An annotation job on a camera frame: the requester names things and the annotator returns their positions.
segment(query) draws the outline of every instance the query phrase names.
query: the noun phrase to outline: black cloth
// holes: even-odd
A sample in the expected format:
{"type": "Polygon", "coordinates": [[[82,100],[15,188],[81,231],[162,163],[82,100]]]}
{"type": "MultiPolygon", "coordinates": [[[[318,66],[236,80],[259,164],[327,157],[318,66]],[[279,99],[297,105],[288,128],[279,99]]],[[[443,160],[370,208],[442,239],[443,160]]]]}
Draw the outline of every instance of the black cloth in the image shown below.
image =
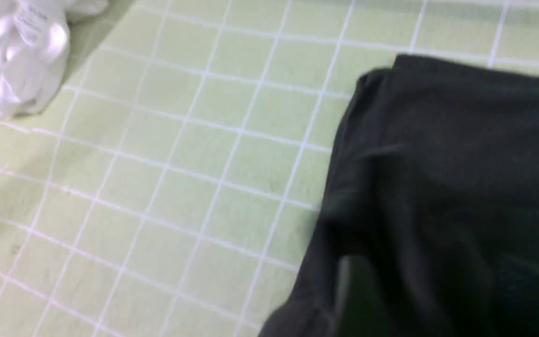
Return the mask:
{"type": "Polygon", "coordinates": [[[539,78],[408,55],[363,75],[260,336],[539,336],[539,78]]]}

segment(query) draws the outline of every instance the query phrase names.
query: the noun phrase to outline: white cloth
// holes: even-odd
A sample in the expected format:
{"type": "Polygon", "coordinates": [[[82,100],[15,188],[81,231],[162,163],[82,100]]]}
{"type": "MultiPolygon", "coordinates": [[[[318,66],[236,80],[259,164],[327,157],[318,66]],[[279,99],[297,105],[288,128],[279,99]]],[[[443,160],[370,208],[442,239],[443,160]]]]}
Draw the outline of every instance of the white cloth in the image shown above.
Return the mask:
{"type": "Polygon", "coordinates": [[[0,115],[39,113],[49,104],[68,63],[66,20],[96,15],[107,4],[108,0],[0,0],[0,115]]]}

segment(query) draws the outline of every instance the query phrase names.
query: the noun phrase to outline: green tile floor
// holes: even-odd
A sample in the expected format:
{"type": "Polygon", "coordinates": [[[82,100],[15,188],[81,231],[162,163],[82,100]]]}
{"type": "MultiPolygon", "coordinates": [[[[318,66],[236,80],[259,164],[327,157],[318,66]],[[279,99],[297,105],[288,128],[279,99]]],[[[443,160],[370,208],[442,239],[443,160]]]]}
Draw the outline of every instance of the green tile floor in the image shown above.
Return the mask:
{"type": "Polygon", "coordinates": [[[115,0],[0,121],[0,337],[254,337],[295,279],[359,74],[539,74],[539,0],[115,0]]]}

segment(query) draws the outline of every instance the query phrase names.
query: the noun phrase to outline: dark garment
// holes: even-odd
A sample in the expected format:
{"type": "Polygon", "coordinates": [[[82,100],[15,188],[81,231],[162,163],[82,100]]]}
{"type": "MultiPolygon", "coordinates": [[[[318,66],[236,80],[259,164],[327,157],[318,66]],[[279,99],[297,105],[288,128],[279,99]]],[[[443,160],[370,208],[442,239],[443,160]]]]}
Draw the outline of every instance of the dark garment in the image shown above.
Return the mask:
{"type": "Polygon", "coordinates": [[[539,78],[405,55],[362,76],[260,336],[539,336],[539,78]]]}

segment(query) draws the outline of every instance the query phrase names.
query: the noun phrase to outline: clothing label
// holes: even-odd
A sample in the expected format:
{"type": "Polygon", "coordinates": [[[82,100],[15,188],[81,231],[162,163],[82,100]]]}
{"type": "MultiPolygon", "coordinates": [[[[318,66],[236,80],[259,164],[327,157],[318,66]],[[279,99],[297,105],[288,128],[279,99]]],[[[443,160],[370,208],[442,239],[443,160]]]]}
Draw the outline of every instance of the clothing label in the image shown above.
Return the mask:
{"type": "Polygon", "coordinates": [[[22,2],[14,15],[15,26],[22,40],[29,45],[36,45],[49,33],[49,16],[28,2],[22,2]]]}

